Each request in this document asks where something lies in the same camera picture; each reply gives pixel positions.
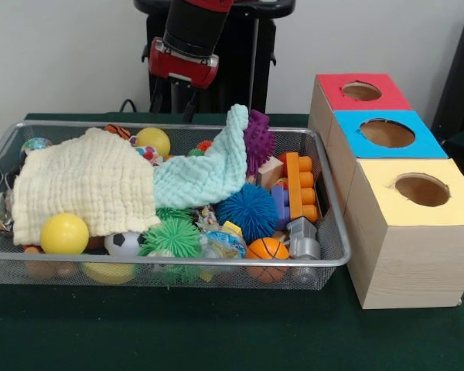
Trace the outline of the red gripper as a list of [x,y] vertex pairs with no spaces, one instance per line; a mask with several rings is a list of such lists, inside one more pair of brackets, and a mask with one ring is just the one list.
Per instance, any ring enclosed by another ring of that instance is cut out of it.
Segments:
[[[159,37],[152,40],[148,56],[149,72],[155,76],[150,81],[151,113],[159,113],[161,110],[162,79],[177,79],[187,82],[191,87],[207,89],[215,79],[219,66],[219,56],[216,54],[207,58],[185,56],[167,46]],[[192,122],[199,95],[200,91],[194,89],[183,113],[183,123]]]

